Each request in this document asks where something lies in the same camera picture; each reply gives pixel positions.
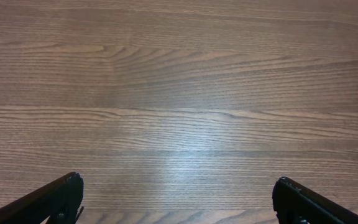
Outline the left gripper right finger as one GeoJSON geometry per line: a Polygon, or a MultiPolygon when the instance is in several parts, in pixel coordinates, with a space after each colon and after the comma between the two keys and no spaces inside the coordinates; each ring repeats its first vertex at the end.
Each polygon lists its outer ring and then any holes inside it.
{"type": "Polygon", "coordinates": [[[279,224],[358,224],[358,215],[288,177],[276,181],[273,210],[279,224]]]}

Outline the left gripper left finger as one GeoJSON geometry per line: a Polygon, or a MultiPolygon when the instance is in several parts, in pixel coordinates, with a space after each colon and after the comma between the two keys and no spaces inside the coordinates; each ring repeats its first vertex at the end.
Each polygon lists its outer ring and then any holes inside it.
{"type": "Polygon", "coordinates": [[[70,172],[0,208],[0,224],[75,224],[83,211],[83,191],[80,174],[70,172]]]}

